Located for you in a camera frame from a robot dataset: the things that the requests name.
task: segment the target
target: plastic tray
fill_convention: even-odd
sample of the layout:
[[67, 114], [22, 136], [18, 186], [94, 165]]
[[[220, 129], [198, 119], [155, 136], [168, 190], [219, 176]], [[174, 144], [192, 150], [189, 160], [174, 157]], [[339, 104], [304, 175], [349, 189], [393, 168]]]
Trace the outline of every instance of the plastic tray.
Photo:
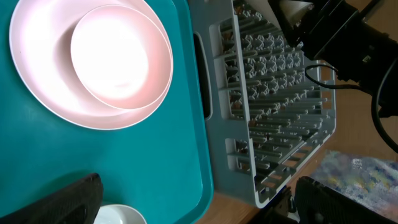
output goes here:
[[0, 217], [90, 172], [104, 200], [138, 209], [148, 223], [191, 223], [213, 196], [193, 36], [185, 0], [149, 0], [172, 44], [169, 94], [145, 121], [118, 131], [68, 123], [24, 86], [9, 51], [17, 0], [0, 1]]

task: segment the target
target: black object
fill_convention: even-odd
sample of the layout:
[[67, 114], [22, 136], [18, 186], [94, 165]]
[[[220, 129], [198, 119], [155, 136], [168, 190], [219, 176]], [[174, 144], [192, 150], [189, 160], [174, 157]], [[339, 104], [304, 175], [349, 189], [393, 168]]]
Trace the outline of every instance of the black object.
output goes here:
[[290, 209], [290, 198], [292, 198], [290, 187], [284, 187], [248, 224], [297, 223], [295, 220], [287, 218]]
[[328, 88], [328, 89], [332, 89], [332, 90], [359, 90], [362, 91], [364, 93], [369, 93], [371, 94], [370, 91], [367, 91], [366, 89], [357, 86], [357, 85], [352, 85], [352, 84], [344, 84], [344, 85], [327, 85], [321, 82], [318, 82], [316, 80], [314, 80], [310, 75], [308, 75], [308, 70], [313, 69], [313, 68], [318, 68], [318, 67], [326, 67], [326, 68], [330, 68], [333, 71], [335, 71], [336, 74], [338, 74], [338, 70], [333, 68], [332, 66], [329, 65], [323, 65], [323, 64], [318, 64], [318, 65], [309, 65], [307, 67], [305, 67], [304, 69], [304, 74], [305, 76], [311, 81], [314, 82], [315, 84], [322, 86], [323, 88]]
[[310, 177], [297, 181], [295, 203], [302, 224], [396, 224]]
[[[304, 1], [312, 4], [301, 20], [291, 24], [283, 13], [281, 0], [268, 0], [287, 42], [296, 46], [302, 41], [306, 57], [326, 60], [334, 66], [331, 69], [338, 71], [338, 79], [354, 80], [359, 86], [351, 88], [372, 95], [372, 118], [376, 130], [398, 153], [398, 145], [387, 135], [379, 120], [398, 115], [398, 64], [395, 63], [398, 44], [388, 34], [382, 34], [366, 24], [367, 17], [383, 0], [372, 0], [362, 12], [345, 0]], [[342, 86], [329, 88], [341, 89]], [[377, 105], [381, 106], [380, 111], [375, 111]]]
[[92, 224], [103, 199], [98, 174], [90, 174], [14, 213], [1, 224]]

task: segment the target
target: white bowl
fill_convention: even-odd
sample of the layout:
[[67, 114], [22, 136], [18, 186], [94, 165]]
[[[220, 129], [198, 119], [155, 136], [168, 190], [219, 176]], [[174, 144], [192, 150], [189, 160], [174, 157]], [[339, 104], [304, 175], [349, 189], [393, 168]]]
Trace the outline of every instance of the white bowl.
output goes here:
[[94, 224], [146, 224], [137, 210], [127, 205], [105, 205], [99, 208]]
[[86, 89], [119, 109], [153, 104], [172, 79], [169, 42], [147, 16], [129, 7], [87, 13], [73, 32], [71, 55]]

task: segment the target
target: dish rack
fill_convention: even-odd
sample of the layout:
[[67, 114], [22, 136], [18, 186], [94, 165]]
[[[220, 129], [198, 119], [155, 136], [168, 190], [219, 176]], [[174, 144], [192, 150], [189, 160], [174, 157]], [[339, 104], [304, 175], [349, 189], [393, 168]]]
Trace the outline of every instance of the dish rack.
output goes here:
[[335, 131], [335, 92], [245, 1], [189, 5], [215, 189], [263, 208]]

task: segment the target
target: wooden surface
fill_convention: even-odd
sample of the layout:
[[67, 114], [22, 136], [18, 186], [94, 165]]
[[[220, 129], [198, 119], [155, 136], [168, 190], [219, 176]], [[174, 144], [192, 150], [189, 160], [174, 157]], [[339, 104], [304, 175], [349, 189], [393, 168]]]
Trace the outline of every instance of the wooden surface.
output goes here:
[[[369, 0], [347, 0], [347, 2], [362, 10]], [[385, 0], [384, 5], [370, 18], [368, 24], [398, 40], [398, 1]], [[297, 179], [303, 175], [310, 175], [317, 168], [326, 149], [398, 161], [398, 154], [383, 142], [373, 126], [370, 104], [371, 97], [360, 91], [336, 91], [336, 132], [289, 182], [288, 185], [293, 188], [293, 192]], [[398, 142], [398, 118], [384, 118], [382, 123], [390, 136]], [[215, 194], [209, 210], [197, 223], [247, 223], [257, 212], [257, 208]]]

